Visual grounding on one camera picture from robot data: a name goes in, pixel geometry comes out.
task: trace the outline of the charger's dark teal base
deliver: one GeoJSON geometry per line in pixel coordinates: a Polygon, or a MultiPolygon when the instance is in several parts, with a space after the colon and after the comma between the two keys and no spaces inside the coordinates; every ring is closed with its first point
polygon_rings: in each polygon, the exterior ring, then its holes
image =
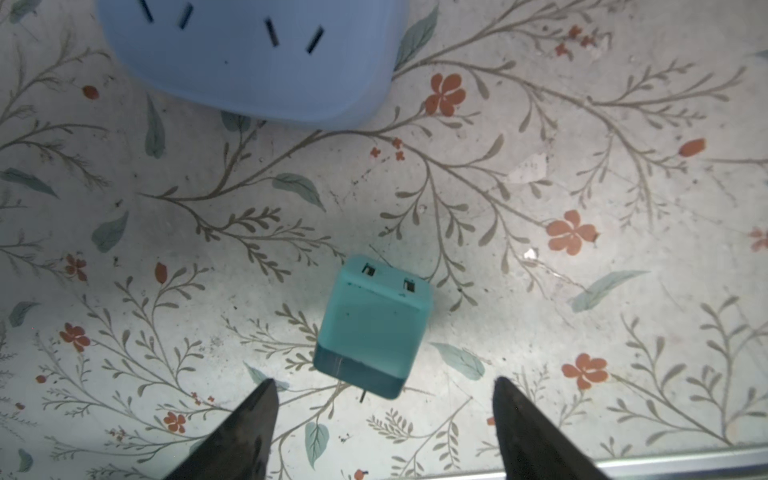
{"type": "Polygon", "coordinates": [[[360,362],[323,348],[319,343],[315,349],[314,366],[320,372],[335,377],[343,382],[358,386],[363,390],[375,392],[385,399],[396,399],[400,395],[406,379],[398,379],[373,369],[360,362]]]}

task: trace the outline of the floral tablecloth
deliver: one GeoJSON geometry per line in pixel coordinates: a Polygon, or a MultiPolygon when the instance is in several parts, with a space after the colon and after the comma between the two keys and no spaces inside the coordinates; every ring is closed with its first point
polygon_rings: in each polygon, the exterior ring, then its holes
{"type": "Polygon", "coordinates": [[[271,478],[501,467],[508,376],[592,458],[768,439],[764,2],[414,1],[381,111],[152,91],[86,0],[0,0],[0,478],[162,478],[266,377],[271,478]],[[311,368],[364,253],[435,312],[406,390],[311,368]]]}

